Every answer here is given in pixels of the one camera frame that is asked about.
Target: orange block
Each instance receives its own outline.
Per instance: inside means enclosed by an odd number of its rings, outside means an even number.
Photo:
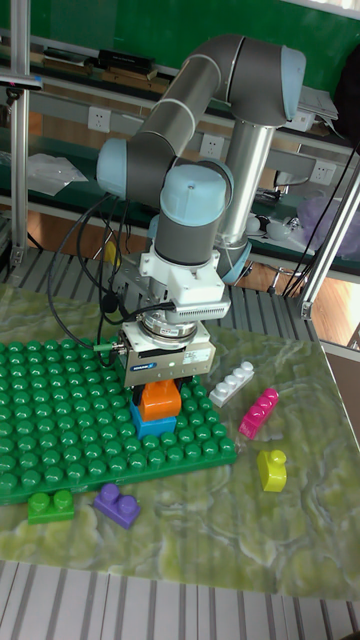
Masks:
[[[146,384],[138,408],[144,422],[177,416],[181,409],[181,396],[174,380]]]

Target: green marbled mat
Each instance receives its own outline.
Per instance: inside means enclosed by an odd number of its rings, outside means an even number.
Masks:
[[[97,305],[59,300],[61,317],[92,337]],[[220,411],[236,440],[231,467],[126,487],[141,505],[125,531],[75,495],[73,521],[29,526],[26,505],[0,507],[0,558],[235,589],[360,598],[359,451],[319,345],[212,328],[214,384],[244,359],[253,380]],[[62,338],[46,297],[0,286],[0,341]],[[254,441],[242,415],[267,387],[280,400]],[[260,449],[282,449],[288,481],[264,493]]]

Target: blue label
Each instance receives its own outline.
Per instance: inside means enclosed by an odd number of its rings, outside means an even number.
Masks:
[[[143,369],[154,369],[157,367],[157,362],[149,362],[149,364],[136,364],[134,367],[130,367],[130,371],[142,371]]]

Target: pink block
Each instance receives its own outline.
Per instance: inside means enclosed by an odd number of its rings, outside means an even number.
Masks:
[[[244,436],[253,440],[265,420],[268,419],[278,399],[279,394],[275,389],[265,389],[260,398],[256,400],[255,404],[253,404],[244,415],[239,427],[240,433],[243,433]]]

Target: label sticker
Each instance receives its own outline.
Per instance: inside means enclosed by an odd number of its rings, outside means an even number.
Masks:
[[[176,338],[178,335],[178,332],[177,332],[177,329],[160,329],[160,335],[172,336]]]
[[[130,367],[130,371],[142,371],[143,369],[155,369],[157,362],[149,362],[148,364],[135,364]]]
[[[183,364],[192,364],[193,362],[206,362],[209,360],[211,349],[197,349],[196,351],[186,351],[184,354]]]

